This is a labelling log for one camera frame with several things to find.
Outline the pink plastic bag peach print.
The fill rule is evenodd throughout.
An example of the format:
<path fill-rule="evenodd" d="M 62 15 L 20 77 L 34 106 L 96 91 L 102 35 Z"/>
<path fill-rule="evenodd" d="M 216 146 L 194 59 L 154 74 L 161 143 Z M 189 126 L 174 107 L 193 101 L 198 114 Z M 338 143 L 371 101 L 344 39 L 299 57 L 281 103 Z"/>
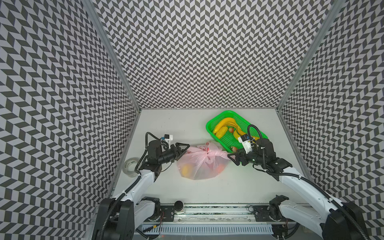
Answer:
<path fill-rule="evenodd" d="M 203 145 L 189 147 L 188 151 L 177 161 L 177 166 L 181 176 L 181 168 L 184 165 L 194 166 L 189 176 L 182 177 L 197 181 L 217 177 L 230 162 L 228 153 L 223 150 L 221 145 L 207 142 Z"/>

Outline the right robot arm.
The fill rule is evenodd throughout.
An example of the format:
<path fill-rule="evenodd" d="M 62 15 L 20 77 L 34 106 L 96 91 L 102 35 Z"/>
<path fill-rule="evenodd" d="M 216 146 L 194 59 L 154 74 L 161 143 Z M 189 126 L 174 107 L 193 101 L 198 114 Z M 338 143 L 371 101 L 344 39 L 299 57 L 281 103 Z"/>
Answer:
<path fill-rule="evenodd" d="M 324 240 L 367 240 L 368 230 L 362 209 L 352 202 L 343 202 L 305 178 L 291 163 L 276 156 L 268 139 L 238 138 L 242 149 L 228 155 L 237 166 L 251 164 L 259 172 L 273 177 L 292 189 L 310 205 L 303 207 L 279 195 L 270 200 L 269 218 L 278 222 L 293 220 Z"/>

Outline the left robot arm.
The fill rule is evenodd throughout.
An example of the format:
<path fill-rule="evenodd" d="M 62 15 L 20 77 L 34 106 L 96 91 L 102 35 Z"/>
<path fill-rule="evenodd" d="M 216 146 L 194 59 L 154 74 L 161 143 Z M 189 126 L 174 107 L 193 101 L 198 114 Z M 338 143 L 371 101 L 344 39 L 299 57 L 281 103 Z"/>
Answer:
<path fill-rule="evenodd" d="M 113 198 L 102 200 L 97 213 L 93 240 L 131 240 L 137 228 L 147 219 L 161 217 L 158 198 L 144 197 L 145 191 L 157 180 L 162 166 L 178 161 L 190 147 L 176 143 L 168 146 L 162 140 L 146 143 L 135 172 L 136 178 Z"/>

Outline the small yellow fake banana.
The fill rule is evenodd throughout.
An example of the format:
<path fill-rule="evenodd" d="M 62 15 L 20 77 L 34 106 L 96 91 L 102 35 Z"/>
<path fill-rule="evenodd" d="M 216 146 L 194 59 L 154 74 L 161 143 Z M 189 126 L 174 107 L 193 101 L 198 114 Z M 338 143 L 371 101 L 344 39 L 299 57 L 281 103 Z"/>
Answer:
<path fill-rule="evenodd" d="M 233 132 L 233 135 L 234 137 L 236 137 L 236 139 L 238 139 L 239 137 L 243 136 L 243 135 L 246 135 L 247 133 L 243 132 L 240 128 L 237 128 L 236 130 L 234 130 Z"/>

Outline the yellow fake banana bunch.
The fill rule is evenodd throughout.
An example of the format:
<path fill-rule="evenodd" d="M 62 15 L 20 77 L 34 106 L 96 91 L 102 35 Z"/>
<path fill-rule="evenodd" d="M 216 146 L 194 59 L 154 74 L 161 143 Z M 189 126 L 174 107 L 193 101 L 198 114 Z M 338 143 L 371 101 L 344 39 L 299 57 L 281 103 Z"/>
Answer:
<path fill-rule="evenodd" d="M 238 127 L 238 124 L 233 118 L 224 118 L 215 126 L 213 134 L 218 139 L 221 139 L 227 133 L 229 127 L 236 129 Z"/>

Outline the green plastic basket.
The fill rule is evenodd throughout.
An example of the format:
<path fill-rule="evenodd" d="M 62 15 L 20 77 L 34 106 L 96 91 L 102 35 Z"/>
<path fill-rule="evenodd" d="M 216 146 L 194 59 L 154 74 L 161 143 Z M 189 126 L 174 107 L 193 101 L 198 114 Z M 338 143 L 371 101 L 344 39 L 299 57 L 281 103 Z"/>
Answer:
<path fill-rule="evenodd" d="M 246 135 L 249 123 L 234 111 L 224 111 L 206 124 L 207 132 L 228 152 L 243 149 L 238 138 Z"/>

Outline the clear tape roll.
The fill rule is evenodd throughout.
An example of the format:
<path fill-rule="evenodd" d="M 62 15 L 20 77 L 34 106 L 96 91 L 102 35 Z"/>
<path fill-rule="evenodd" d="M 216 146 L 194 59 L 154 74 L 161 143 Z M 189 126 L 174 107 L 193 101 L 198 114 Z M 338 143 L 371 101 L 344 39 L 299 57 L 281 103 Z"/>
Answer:
<path fill-rule="evenodd" d="M 130 178 L 136 177 L 138 174 L 135 171 L 135 168 L 139 162 L 139 158 L 130 158 L 125 160 L 124 165 L 122 167 L 122 171 L 125 175 L 127 175 Z"/>

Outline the white ribbed vent strip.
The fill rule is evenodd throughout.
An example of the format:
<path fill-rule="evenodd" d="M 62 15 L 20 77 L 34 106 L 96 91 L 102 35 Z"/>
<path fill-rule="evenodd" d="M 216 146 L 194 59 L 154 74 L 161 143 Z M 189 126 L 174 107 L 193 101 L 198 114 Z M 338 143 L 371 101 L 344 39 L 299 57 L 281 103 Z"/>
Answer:
<path fill-rule="evenodd" d="M 164 225 L 145 232 L 147 235 L 273 235 L 271 225 Z"/>

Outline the black knob on rail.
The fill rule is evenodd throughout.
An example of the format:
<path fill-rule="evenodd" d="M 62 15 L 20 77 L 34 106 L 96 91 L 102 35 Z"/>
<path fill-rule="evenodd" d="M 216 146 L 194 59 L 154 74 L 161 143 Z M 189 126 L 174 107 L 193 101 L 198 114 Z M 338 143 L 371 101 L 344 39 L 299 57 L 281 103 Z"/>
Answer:
<path fill-rule="evenodd" d="M 182 201 L 176 201 L 174 203 L 175 212 L 181 212 L 184 209 L 184 203 Z"/>

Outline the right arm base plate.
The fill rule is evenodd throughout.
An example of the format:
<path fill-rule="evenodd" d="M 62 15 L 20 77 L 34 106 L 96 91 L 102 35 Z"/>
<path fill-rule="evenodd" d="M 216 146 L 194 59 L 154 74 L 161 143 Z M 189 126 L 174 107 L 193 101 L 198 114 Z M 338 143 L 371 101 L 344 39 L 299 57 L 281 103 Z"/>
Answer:
<path fill-rule="evenodd" d="M 256 222 L 293 222 L 285 218 L 279 209 L 279 206 L 288 200 L 286 196 L 276 195 L 268 205 L 253 205 L 248 208 L 248 211 L 255 217 Z"/>

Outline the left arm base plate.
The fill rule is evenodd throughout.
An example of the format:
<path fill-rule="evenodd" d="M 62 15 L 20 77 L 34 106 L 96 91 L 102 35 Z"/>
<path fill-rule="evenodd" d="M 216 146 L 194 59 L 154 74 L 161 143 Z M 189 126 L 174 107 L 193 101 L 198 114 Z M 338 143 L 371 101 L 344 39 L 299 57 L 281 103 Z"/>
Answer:
<path fill-rule="evenodd" d="M 173 222 L 175 217 L 175 206 L 171 204 L 162 204 L 159 198 L 144 197 L 143 201 L 155 203 L 154 213 L 148 217 L 145 222 Z"/>

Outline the aluminium front rail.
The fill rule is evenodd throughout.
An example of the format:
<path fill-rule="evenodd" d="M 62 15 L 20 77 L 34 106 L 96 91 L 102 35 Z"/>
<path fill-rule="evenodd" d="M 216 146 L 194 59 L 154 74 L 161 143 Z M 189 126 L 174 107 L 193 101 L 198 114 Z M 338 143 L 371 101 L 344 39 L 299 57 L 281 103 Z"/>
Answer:
<path fill-rule="evenodd" d="M 218 224 L 235 224 L 235 223 L 257 223 L 282 225 L 290 222 L 256 222 L 255 217 L 248 211 L 251 205 L 223 205 L 223 204 L 186 204 L 181 212 L 175 212 L 173 222 L 187 223 L 218 223 Z M 284 201 L 279 209 L 282 215 L 297 222 L 307 228 L 317 228 L 324 224 L 331 212 L 336 211 L 341 204 L 337 202 L 325 201 L 319 206 L 303 206 L 296 204 L 290 200 Z M 164 222 L 143 222 L 148 224 L 164 223 Z"/>

